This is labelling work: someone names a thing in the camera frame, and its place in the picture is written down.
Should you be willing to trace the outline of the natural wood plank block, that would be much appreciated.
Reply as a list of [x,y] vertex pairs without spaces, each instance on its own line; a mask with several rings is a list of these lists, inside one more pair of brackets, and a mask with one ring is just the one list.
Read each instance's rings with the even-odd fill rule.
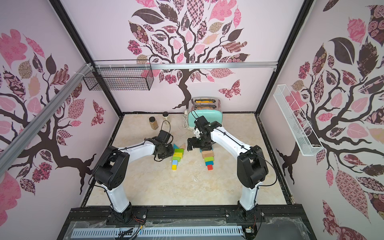
[[210,158],[210,157],[214,157],[214,153],[205,153],[205,154],[202,154],[203,158]]

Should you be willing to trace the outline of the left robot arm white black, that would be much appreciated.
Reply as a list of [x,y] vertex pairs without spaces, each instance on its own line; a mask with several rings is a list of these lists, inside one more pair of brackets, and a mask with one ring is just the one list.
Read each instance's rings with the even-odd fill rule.
[[117,221],[125,224],[133,218],[132,204],[123,187],[129,163],[148,156],[153,156],[156,162],[171,157],[174,154],[172,141],[171,133],[161,130],[157,136],[139,144],[123,148],[108,146],[104,150],[92,176],[107,194]]

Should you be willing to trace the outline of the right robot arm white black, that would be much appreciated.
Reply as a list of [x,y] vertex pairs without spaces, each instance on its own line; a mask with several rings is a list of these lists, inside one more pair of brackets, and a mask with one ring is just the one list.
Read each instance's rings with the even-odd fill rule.
[[220,123],[210,123],[204,116],[195,120],[194,133],[195,136],[187,140],[187,151],[209,150],[218,144],[237,160],[237,177],[243,185],[239,204],[247,214],[254,211],[259,188],[269,173],[262,149],[241,142]]

